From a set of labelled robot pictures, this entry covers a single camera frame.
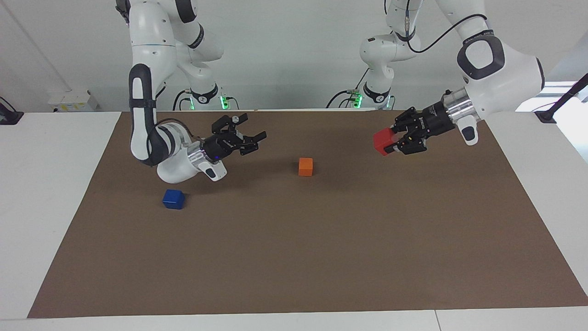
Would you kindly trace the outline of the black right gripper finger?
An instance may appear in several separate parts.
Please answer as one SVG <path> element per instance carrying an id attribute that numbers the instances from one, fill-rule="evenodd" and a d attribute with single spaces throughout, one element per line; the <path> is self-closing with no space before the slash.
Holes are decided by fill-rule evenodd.
<path id="1" fill-rule="evenodd" d="M 242 114 L 240 116 L 223 115 L 220 119 L 211 125 L 212 134 L 241 134 L 241 132 L 237 129 L 237 126 L 241 125 L 245 121 L 248 121 L 248 119 L 248 114 Z"/>
<path id="2" fill-rule="evenodd" d="M 262 131 L 256 136 L 243 136 L 242 143 L 239 145 L 239 152 L 241 155 L 248 155 L 259 149 L 259 143 L 267 138 L 266 131 Z"/>

